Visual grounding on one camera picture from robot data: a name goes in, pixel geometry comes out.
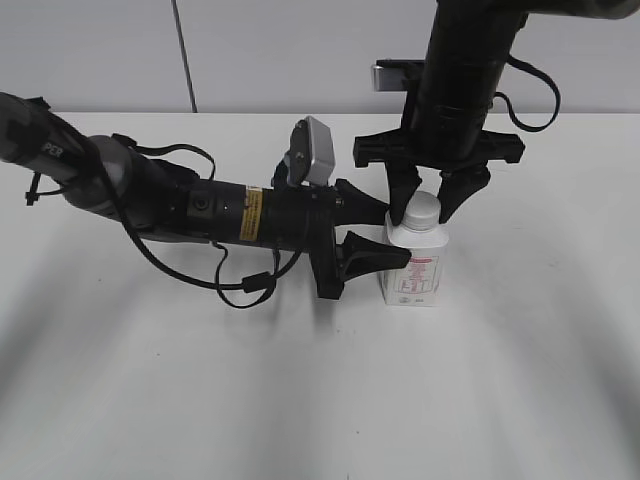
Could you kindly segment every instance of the black robotic arm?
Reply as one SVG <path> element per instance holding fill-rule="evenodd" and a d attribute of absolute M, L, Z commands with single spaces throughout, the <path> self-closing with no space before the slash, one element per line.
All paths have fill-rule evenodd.
<path fill-rule="evenodd" d="M 418 166 L 441 171 L 444 223 L 489 183 L 490 160 L 520 161 L 525 147 L 517 135 L 487 132 L 483 126 L 507 62 L 545 79 L 559 97 L 548 77 L 510 56 L 529 13 L 613 19 L 638 8 L 640 0 L 439 0 L 426 60 L 384 60 L 375 68 L 379 90 L 407 91 L 400 128 L 355 143 L 356 166 L 385 164 L 390 205 L 344 179 L 329 185 L 335 164 L 331 134 L 312 117 L 296 124 L 272 189 L 216 181 L 213 174 L 201 179 L 188 168 L 147 157 L 186 149 L 213 162 L 189 145 L 149 149 L 121 135 L 87 138 L 52 114 L 42 99 L 8 94 L 0 94 L 0 158 L 34 172 L 28 204 L 62 194 L 78 208 L 119 221 L 158 269 L 216 290 L 227 303 L 223 292 L 228 290 L 264 291 L 247 306 L 269 298 L 302 253 L 309 255 L 318 295 L 338 299 L 346 281 L 402 268 L 411 253 L 352 232 L 338 245 L 336 226 L 383 225 L 387 211 L 394 224 L 400 223 L 421 182 Z M 60 188 L 39 194 L 41 175 Z M 195 279 L 158 260 L 143 238 L 212 243 L 225 251 L 224 258 L 223 243 L 269 248 L 274 271 L 223 284 L 219 265 L 214 281 Z M 283 267 L 281 250 L 294 252 Z"/>

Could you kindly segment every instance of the white bottle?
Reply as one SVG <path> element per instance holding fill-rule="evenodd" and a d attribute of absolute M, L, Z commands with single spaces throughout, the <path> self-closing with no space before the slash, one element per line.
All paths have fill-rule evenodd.
<path fill-rule="evenodd" d="M 411 250 L 402 270 L 380 276 L 387 305 L 430 306 L 436 302 L 449 234 L 439 223 L 440 201 L 427 192 L 416 192 L 397 227 L 387 214 L 384 242 Z"/>

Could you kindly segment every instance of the white table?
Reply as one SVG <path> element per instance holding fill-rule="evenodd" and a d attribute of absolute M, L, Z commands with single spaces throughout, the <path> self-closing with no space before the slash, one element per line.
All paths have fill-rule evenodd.
<path fill-rule="evenodd" d="M 266 186 L 301 116 L 64 117 L 199 145 L 218 179 Z M 335 177 L 386 199 L 352 141 L 398 117 L 319 118 Z M 29 173 L 0 165 L 0 478 L 638 478 L 640 116 L 564 115 L 523 137 L 523 162 L 493 163 L 451 221 L 430 309 L 386 308 L 374 276 L 316 300 L 303 259 L 269 303 L 233 311 L 156 271 L 118 224 L 62 198 L 25 207 Z M 219 258 L 153 249 L 203 278 Z M 236 247 L 224 276 L 270 262 Z"/>

